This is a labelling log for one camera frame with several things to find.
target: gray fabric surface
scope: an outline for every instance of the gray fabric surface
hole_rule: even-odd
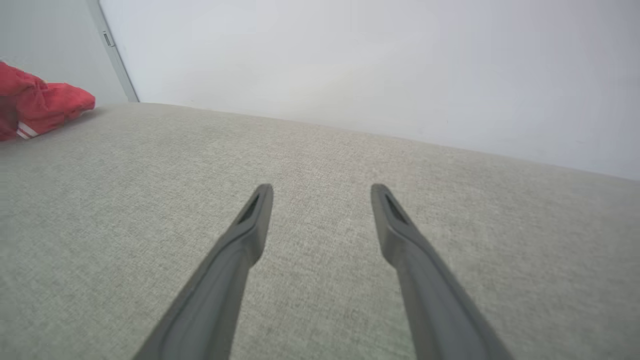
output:
[[[0,357],[128,359],[253,189],[275,201],[232,359],[412,359],[385,183],[517,359],[637,358],[640,183],[159,104],[0,144]]]

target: red cloth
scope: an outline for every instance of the red cloth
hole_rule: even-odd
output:
[[[95,106],[95,97],[66,83],[47,84],[0,62],[0,140],[31,138]]]

